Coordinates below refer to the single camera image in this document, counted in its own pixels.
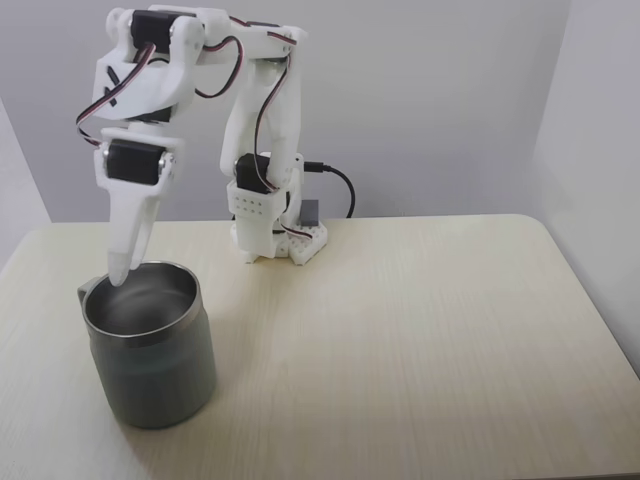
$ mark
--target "stainless steel cup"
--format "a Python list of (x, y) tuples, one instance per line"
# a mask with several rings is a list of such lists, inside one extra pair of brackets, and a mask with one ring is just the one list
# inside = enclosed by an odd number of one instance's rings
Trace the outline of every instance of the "stainless steel cup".
[(78, 289), (91, 353), (114, 415), (162, 428), (193, 415), (216, 383), (209, 319), (188, 269), (143, 263), (120, 287), (107, 276)]

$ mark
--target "white robotic arm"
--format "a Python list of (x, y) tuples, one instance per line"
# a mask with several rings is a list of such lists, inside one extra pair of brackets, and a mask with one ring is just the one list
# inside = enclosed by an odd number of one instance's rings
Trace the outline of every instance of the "white robotic arm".
[[(160, 199), (184, 163), (184, 142), (166, 137), (163, 124), (184, 111), (194, 92), (224, 93), (238, 69), (246, 80), (227, 123), (220, 157), (232, 235), (246, 261), (290, 256), (304, 264), (327, 241), (324, 226), (298, 226), (303, 159), (300, 135), (300, 64), (306, 33), (296, 27), (243, 22), (223, 10), (152, 6), (113, 10), (107, 32), (115, 48), (96, 67), (94, 103), (78, 117), (85, 139), (98, 147), (96, 180), (111, 198), (108, 267), (120, 285), (140, 264)], [(237, 50), (227, 45), (235, 43)], [(197, 65), (236, 62), (228, 85), (216, 95), (196, 90)], [(106, 128), (102, 140), (80, 124), (96, 115), (127, 120)], [(257, 138), (268, 127), (270, 155), (258, 155)]]

